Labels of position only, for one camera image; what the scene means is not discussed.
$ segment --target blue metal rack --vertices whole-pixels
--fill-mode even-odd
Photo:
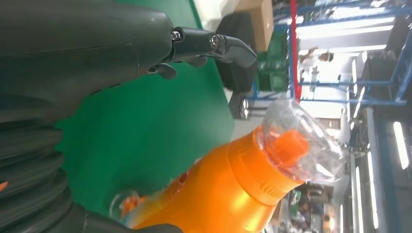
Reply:
[[[296,9],[297,15],[302,15],[308,11],[316,11],[316,10],[323,10],[329,8],[336,8],[336,7],[370,7],[370,0],[355,0],[350,2],[342,2],[336,3],[331,5],[322,5],[322,6],[313,6],[313,7],[298,7]],[[289,14],[290,10],[280,9],[276,10],[275,14]],[[339,19],[322,19],[322,20],[315,20],[315,21],[308,21],[297,23],[297,27],[305,27],[305,26],[313,26],[313,25],[322,25],[322,24],[330,24],[330,23],[338,23],[338,22],[348,22],[348,21],[356,21],[362,19],[376,19],[376,18],[385,18],[385,17],[395,17],[395,16],[408,16],[412,14],[412,8],[407,6],[402,7],[387,7],[381,12],[372,13],[368,15],[361,15],[355,17],[345,17]],[[291,37],[291,26],[290,25],[276,25],[275,30],[288,30],[288,41],[289,41],[289,94],[291,98],[296,96],[296,90],[293,85],[294,82],[294,63],[292,62],[293,56],[298,56],[298,54],[292,53],[292,37]],[[355,103],[355,104],[365,104],[365,105],[405,105],[406,101],[403,100],[403,96],[405,91],[408,87],[409,82],[412,78],[412,30],[409,31],[407,36],[405,45],[403,50],[398,58],[398,62],[396,64],[395,70],[391,78],[388,77],[387,81],[357,81],[357,82],[340,82],[340,83],[318,83],[318,82],[301,82],[299,86],[327,86],[327,87],[334,87],[334,88],[342,88],[342,91],[346,91],[346,88],[349,86],[357,85],[359,90],[365,87],[364,94],[362,98],[359,98],[359,95],[355,95],[348,100],[317,100],[317,99],[300,99],[301,101],[318,101],[318,102],[336,102],[336,103]],[[370,90],[372,86],[386,86],[389,89],[390,97],[387,99],[376,99],[370,96]],[[259,95],[259,91],[254,86],[254,95],[249,100],[254,102],[258,101],[273,101],[276,99],[274,97],[277,93],[269,93],[265,96]]]
[[[399,9],[388,9],[381,14],[373,14],[367,16],[367,18],[382,18],[396,15],[409,15],[412,14],[412,8],[403,7]],[[356,19],[365,19],[364,17],[355,17]],[[357,82],[340,82],[340,83],[317,83],[317,82],[302,82],[301,86],[353,86],[358,85],[365,87],[365,93],[361,99],[349,99],[349,100],[317,100],[317,99],[301,99],[301,101],[319,101],[319,102],[337,102],[337,103],[363,103],[368,105],[405,105],[406,101],[402,98],[405,94],[406,88],[412,78],[412,30],[409,31],[405,45],[399,56],[395,70],[391,78],[388,77],[387,81],[357,81]],[[388,99],[375,99],[369,96],[370,87],[372,86],[386,86],[389,90]]]

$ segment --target ceiling light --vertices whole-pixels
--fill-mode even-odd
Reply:
[[[372,166],[372,154],[368,152],[368,170],[369,170],[369,186],[371,189],[371,202],[372,202],[372,218],[374,222],[375,229],[378,228],[378,211],[376,205],[376,191],[375,191],[375,182],[373,175],[373,166]]]
[[[356,167],[356,195],[358,197],[358,219],[359,219],[359,232],[363,233],[363,213],[362,213],[362,197],[361,197],[361,178],[359,176],[359,167]]]
[[[334,49],[320,49],[315,50],[314,54],[322,54],[327,51],[332,53],[343,53],[343,52],[358,52],[358,51],[369,51],[369,50],[384,50],[386,45],[369,45],[369,46],[355,46],[355,47],[342,47],[342,48],[334,48]],[[308,50],[300,50],[299,55],[306,55]]]
[[[380,7],[383,3],[385,3],[385,2],[388,2],[387,0],[381,0],[381,1],[376,1],[376,0],[374,0],[374,1],[372,1],[372,3],[371,3],[371,6],[373,6],[373,7]]]
[[[364,9],[360,7],[342,7],[337,8],[331,18],[349,18],[355,16],[373,15],[385,11],[384,7]]]
[[[365,51],[365,52],[362,53],[362,61],[363,61],[363,63],[365,63],[367,59],[368,59],[368,52]]]
[[[394,122],[394,132],[398,146],[400,164],[404,170],[409,165],[409,158],[406,151],[405,138],[403,137],[402,125],[399,122]]]
[[[348,122],[350,122],[350,94],[349,94],[349,90],[346,91],[346,101],[348,101],[348,103],[346,104],[346,117],[348,118]]]
[[[303,27],[296,28],[296,33],[297,34],[318,33],[318,32],[324,33],[326,31],[343,30],[343,29],[350,29],[350,28],[362,28],[362,27],[368,27],[368,26],[375,25],[375,24],[390,23],[390,22],[393,22],[394,20],[395,20],[395,17],[387,17],[387,18],[362,19],[362,20],[356,20],[356,21],[303,26]]]
[[[341,222],[340,222],[340,233],[343,233],[343,205],[341,205]]]
[[[363,100],[363,95],[365,94],[365,87],[362,88],[360,91],[359,99],[358,99],[358,104],[356,105],[355,112],[353,113],[353,118],[356,118],[358,116],[359,109],[361,108],[361,102]]]
[[[354,29],[336,30],[336,31],[329,31],[329,32],[319,32],[319,33],[301,33],[299,34],[299,39],[315,39],[315,38],[325,38],[325,37],[333,37],[333,36],[354,35],[354,34],[361,34],[361,33],[375,33],[375,32],[382,32],[382,31],[389,31],[392,28],[393,28],[393,25],[371,27],[371,28],[354,28]]]
[[[356,83],[358,81],[358,74],[356,72],[356,60],[353,59],[352,61],[352,78],[353,78],[353,83]],[[358,85],[354,84],[353,85],[353,93],[355,93],[355,96],[358,93]]]

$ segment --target green floor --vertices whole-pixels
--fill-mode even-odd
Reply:
[[[159,9],[175,26],[199,25],[189,0],[123,2]],[[142,77],[107,89],[58,124],[74,199],[87,209],[107,215],[120,190],[159,190],[230,140],[234,121],[214,62],[202,69],[173,66],[179,72],[174,80]]]

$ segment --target plastic bottle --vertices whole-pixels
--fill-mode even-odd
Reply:
[[[341,148],[291,100],[277,100],[261,126],[212,150],[124,219],[133,228],[169,223],[185,233],[261,231],[276,204],[305,181],[335,181]]]

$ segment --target screw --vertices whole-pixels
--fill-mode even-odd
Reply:
[[[211,36],[209,37],[209,43],[210,43],[210,45],[211,45],[213,48],[217,47],[218,44],[219,44],[218,36],[215,35],[215,34],[211,35]]]
[[[180,40],[180,32],[178,32],[178,31],[173,31],[172,32],[172,40],[173,41],[176,41],[176,40]]]

